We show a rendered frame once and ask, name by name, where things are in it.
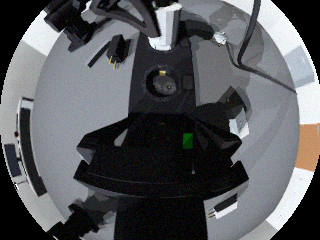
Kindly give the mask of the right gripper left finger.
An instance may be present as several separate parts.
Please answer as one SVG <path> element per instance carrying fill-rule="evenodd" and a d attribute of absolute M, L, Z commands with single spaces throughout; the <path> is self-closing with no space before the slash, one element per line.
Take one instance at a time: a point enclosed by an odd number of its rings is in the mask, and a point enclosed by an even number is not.
<path fill-rule="evenodd" d="M 96 131 L 89 132 L 84 135 L 81 141 L 91 141 L 91 143 L 105 144 L 105 145 L 115 145 L 115 140 L 128 128 L 128 117 L 125 119 L 117 121 L 107 127 L 96 129 Z M 124 137 L 123 143 L 120 147 L 128 147 L 128 131 L 127 135 Z"/>

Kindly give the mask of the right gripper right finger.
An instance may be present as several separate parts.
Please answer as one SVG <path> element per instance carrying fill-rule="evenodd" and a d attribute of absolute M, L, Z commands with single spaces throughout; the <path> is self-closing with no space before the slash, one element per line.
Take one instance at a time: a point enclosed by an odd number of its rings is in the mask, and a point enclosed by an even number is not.
<path fill-rule="evenodd" d="M 195 128 L 208 140 L 208 147 L 204 151 L 195 131 L 195 148 L 193 148 L 195 173 L 203 173 L 212 161 L 229 159 L 243 143 L 235 133 L 205 123 L 205 121 L 196 119 L 196 117 Z"/>

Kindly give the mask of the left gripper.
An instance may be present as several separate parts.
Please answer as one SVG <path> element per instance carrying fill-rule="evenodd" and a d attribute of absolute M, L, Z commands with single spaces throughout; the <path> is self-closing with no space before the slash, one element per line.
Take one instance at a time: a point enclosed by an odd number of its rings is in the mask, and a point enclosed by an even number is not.
<path fill-rule="evenodd" d="M 79 9 L 83 8 L 84 4 L 87 4 L 88 1 L 91 0 L 73 0 L 73 7 Z M 117 3 L 120 0 L 92 0 L 91 5 L 89 5 L 89 9 L 95 15 L 111 17 L 111 19 L 116 19 L 120 21 L 124 21 L 132 27 L 139 29 L 140 32 L 143 32 L 144 35 L 148 37 L 159 37 L 159 24 L 157 24 L 155 9 L 153 9 L 152 1 L 155 0 L 128 0 L 129 3 L 133 5 L 137 9 L 137 12 L 140 13 L 141 17 L 143 17 L 143 21 L 137 19 L 137 17 L 133 16 L 132 13 L 125 11 L 125 9 L 119 7 Z"/>

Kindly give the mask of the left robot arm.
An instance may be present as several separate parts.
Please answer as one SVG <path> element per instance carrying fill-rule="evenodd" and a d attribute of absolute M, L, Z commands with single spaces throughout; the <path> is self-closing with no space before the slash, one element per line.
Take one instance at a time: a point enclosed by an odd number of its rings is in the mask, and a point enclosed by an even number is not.
<path fill-rule="evenodd" d="M 89 36 L 92 35 L 93 29 L 97 25 L 96 21 L 93 21 L 93 24 L 83 21 L 81 12 L 85 8 L 87 8 L 87 4 L 84 4 L 83 8 L 79 11 L 79 9 L 73 7 L 72 0 L 52 0 L 43 9 L 47 13 L 44 21 L 47 21 L 49 27 L 55 28 L 53 31 L 57 33 L 60 33 L 64 29 L 63 32 L 67 35 L 67 39 L 72 41 L 68 47 L 69 52 L 75 51 L 76 48 L 87 43 Z"/>

